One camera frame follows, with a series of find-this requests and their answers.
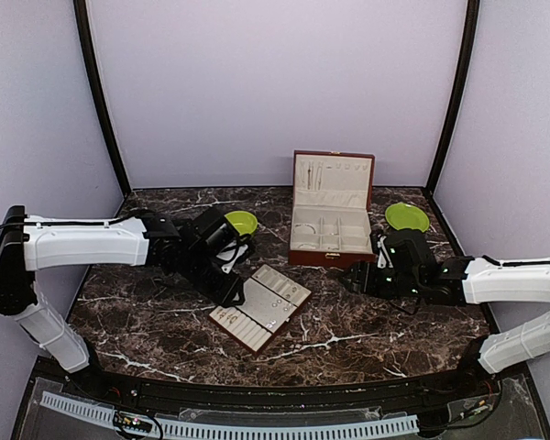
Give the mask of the red jewelry box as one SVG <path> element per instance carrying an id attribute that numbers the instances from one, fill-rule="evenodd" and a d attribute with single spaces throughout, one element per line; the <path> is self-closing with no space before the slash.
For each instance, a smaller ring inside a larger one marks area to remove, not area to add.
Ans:
<path id="1" fill-rule="evenodd" d="M 374 170 L 372 155 L 294 152 L 291 265 L 346 269 L 377 260 L 369 219 Z M 312 224 L 318 233 L 295 234 L 296 224 Z"/>

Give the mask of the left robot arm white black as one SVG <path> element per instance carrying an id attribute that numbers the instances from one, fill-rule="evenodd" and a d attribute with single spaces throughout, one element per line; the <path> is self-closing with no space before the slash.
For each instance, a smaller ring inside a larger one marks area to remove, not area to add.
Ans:
<path id="1" fill-rule="evenodd" d="M 36 274 L 58 267 L 125 265 L 177 274 L 214 304 L 245 301 L 235 265 L 254 251 L 250 233 L 240 233 L 220 211 L 209 208 L 194 219 L 173 219 L 149 210 L 112 219 L 51 219 L 9 208 L 0 225 L 0 315 L 18 325 L 75 374 L 76 386 L 92 400 L 111 391 L 84 338 L 48 303 Z"/>

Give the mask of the red jewelry tray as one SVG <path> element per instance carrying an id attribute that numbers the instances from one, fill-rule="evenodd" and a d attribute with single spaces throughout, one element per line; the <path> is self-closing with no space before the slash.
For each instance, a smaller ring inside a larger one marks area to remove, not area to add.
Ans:
<path id="1" fill-rule="evenodd" d="M 244 294 L 242 305 L 217 306 L 210 312 L 209 320 L 254 356 L 312 296 L 310 290 L 268 265 L 244 282 Z"/>

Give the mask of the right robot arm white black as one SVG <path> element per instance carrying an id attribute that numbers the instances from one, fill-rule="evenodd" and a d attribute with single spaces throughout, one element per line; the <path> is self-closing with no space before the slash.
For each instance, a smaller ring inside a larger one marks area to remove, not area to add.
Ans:
<path id="1" fill-rule="evenodd" d="M 392 301 L 414 298 L 429 305 L 550 303 L 550 258 L 519 261 L 454 257 L 442 262 L 423 232 L 398 230 L 377 241 L 376 262 L 358 261 L 342 275 L 355 293 Z M 494 375 L 550 353 L 550 311 L 503 333 L 471 341 L 449 379 L 459 398 L 471 396 Z"/>

